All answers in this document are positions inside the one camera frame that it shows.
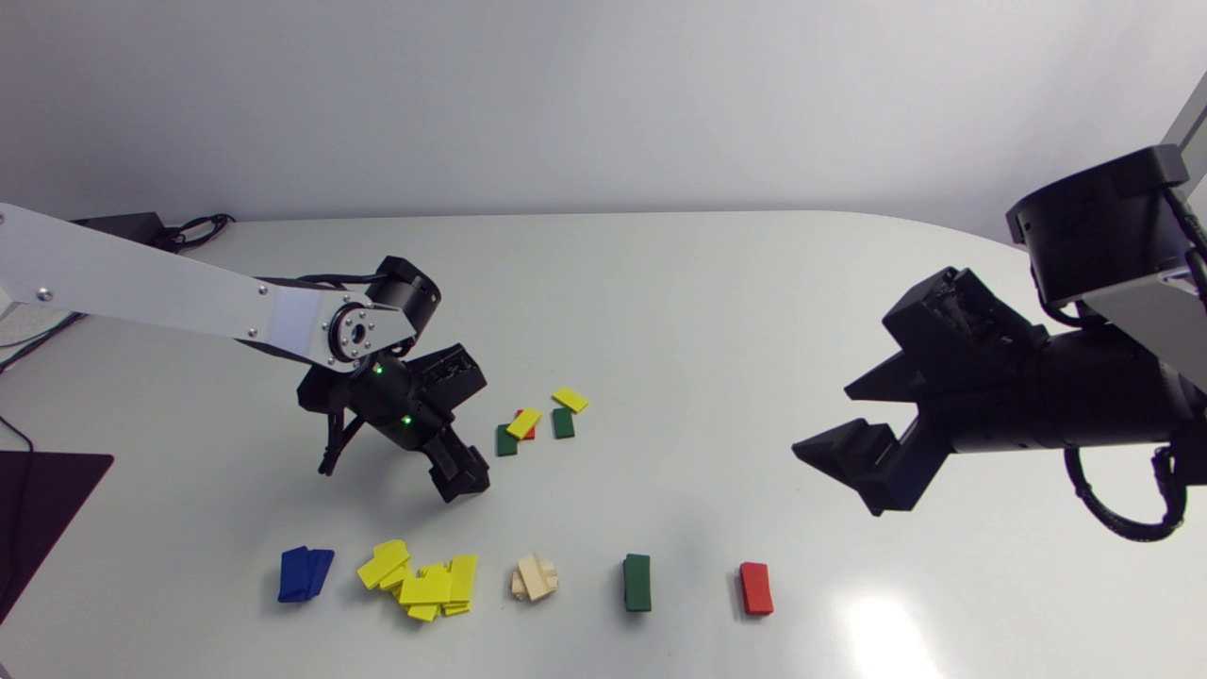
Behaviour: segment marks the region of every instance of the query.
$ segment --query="blue block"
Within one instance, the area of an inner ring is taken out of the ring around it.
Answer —
[[[327,580],[327,572],[331,570],[331,561],[336,558],[336,552],[331,550],[310,550],[307,557],[310,566],[310,584],[307,589],[305,598],[313,599],[322,591],[322,584]]]
[[[281,552],[281,591],[276,601],[304,602],[310,590],[310,558],[304,546]]]

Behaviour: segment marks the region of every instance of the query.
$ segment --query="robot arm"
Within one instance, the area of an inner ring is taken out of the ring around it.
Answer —
[[[1007,216],[1040,302],[1078,329],[1049,335],[970,270],[944,269],[885,316],[902,351],[846,388],[916,404],[914,425],[898,440],[852,421],[795,456],[879,516],[912,509],[951,453],[1063,449],[1078,497],[1108,528],[1171,534],[1186,486],[1207,485],[1207,238],[1173,192],[1185,178],[1177,147],[1155,146],[1020,200]],[[1069,303],[1078,316],[1060,310]],[[1153,461],[1168,510],[1156,525],[1106,509],[1080,466],[1081,447],[1143,443],[1168,444]]]
[[[368,285],[363,292],[345,285]],[[17,303],[231,336],[313,368],[299,405],[327,416],[319,473],[371,425],[432,463],[444,502],[490,486],[453,432],[453,410],[486,381],[460,346],[402,361],[439,304],[436,283],[400,257],[369,275],[257,279],[0,204],[0,317]],[[344,414],[355,420],[344,427]]]
[[[413,344],[418,336],[397,306],[361,292],[302,285],[251,277],[0,204],[0,288],[12,303],[221,334],[337,373],[355,370],[374,346]]]

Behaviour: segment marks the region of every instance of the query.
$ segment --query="green block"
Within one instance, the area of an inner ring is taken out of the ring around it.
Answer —
[[[649,556],[629,555],[624,557],[624,610],[649,613],[653,609],[649,601]]]
[[[575,411],[570,409],[554,409],[549,414],[549,417],[553,418],[554,439],[575,438]]]
[[[507,433],[508,427],[511,427],[511,423],[500,425],[495,429],[496,453],[501,458],[507,456],[514,456],[520,451],[518,441],[515,441],[515,439],[513,439],[512,435]]]

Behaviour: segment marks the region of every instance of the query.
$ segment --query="red block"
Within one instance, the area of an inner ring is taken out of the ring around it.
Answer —
[[[766,575],[766,564],[746,562],[742,564],[741,573],[746,615],[771,615],[775,613],[775,605],[771,604],[771,581]]]
[[[515,411],[515,417],[519,417],[521,412],[524,412],[524,409]],[[532,429],[529,429],[529,433],[520,441],[531,441],[532,439],[536,439],[536,426],[532,426]]]

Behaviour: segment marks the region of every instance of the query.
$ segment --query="black mat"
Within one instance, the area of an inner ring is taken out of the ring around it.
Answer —
[[[0,622],[111,464],[113,456],[0,451]]]

